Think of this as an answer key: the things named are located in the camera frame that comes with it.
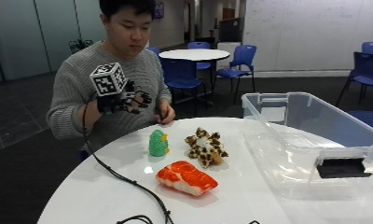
chair leg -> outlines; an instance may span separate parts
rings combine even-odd
[[[196,108],[197,108],[197,88],[194,88],[194,103],[196,103]]]
[[[237,91],[238,91],[238,83],[240,83],[240,77],[237,78],[237,85],[236,85],[236,91],[234,91],[234,97],[233,97],[233,104],[236,102],[236,95],[237,95]]]
[[[214,93],[214,84],[216,84],[216,74],[214,74],[214,81],[213,81],[213,87],[212,87],[212,95]]]
[[[210,69],[210,87],[212,87],[212,95],[213,95],[213,92],[214,92],[214,78],[213,78],[213,69],[214,69],[214,66],[213,66],[213,64],[210,65],[210,67],[209,67],[209,69]]]
[[[171,93],[172,93],[172,105],[176,104],[176,100],[174,100],[174,89],[171,88]]]
[[[345,86],[343,86],[343,89],[341,90],[341,93],[339,93],[339,96],[338,96],[338,99],[337,99],[335,106],[338,106],[338,103],[339,103],[339,101],[341,101],[341,97],[342,97],[343,94],[345,94],[345,90],[347,89],[349,84],[350,84],[350,79],[347,79],[347,81],[346,81],[346,83],[345,83]]]
[[[253,81],[253,72],[252,72],[252,92],[256,92],[256,83]]]
[[[363,84],[361,85],[361,92],[359,92],[359,104],[363,98]]]
[[[206,85],[201,82],[202,84],[202,93],[204,93],[204,104],[205,104],[205,107],[208,109],[208,92],[206,92]]]

green toy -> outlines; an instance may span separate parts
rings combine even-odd
[[[149,138],[149,154],[160,157],[169,152],[167,134],[161,130],[155,130]]]

black hair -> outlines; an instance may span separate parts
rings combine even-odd
[[[132,7],[136,15],[149,14],[155,16],[155,0],[100,0],[100,9],[104,16],[111,20],[113,14],[124,7]]]

stuffed animal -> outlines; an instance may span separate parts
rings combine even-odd
[[[149,137],[149,154],[160,157],[169,152],[167,134],[161,130],[155,130]]]
[[[185,143],[190,146],[189,158],[197,159],[202,168],[208,168],[210,164],[221,164],[222,157],[229,156],[220,143],[220,133],[209,135],[200,127],[196,135],[185,138]]]

hand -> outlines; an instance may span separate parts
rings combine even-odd
[[[131,106],[127,107],[127,112],[132,112],[133,110],[139,110],[140,107],[145,107],[143,106],[145,105],[145,102],[144,102],[144,98],[141,97],[141,93],[136,93],[135,95],[135,99],[133,101],[131,102]]]
[[[176,117],[176,111],[171,106],[171,103],[167,99],[161,99],[159,105],[159,116],[157,120],[160,124],[168,124],[173,121]]]

